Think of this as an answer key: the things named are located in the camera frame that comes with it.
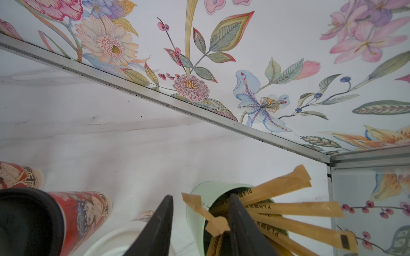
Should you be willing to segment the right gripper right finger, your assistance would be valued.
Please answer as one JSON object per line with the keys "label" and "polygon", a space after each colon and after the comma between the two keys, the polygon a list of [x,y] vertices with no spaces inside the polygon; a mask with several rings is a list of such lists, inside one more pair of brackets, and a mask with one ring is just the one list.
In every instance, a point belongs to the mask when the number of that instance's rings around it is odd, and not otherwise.
{"label": "right gripper right finger", "polygon": [[277,255],[236,194],[231,194],[228,201],[228,223],[234,256]]}

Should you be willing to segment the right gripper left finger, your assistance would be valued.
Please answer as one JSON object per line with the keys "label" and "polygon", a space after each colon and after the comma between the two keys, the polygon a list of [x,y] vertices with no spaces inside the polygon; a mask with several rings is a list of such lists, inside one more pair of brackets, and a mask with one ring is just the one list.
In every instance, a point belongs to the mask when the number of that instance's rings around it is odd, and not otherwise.
{"label": "right gripper left finger", "polygon": [[167,195],[124,256],[170,255],[173,215],[174,200]]}

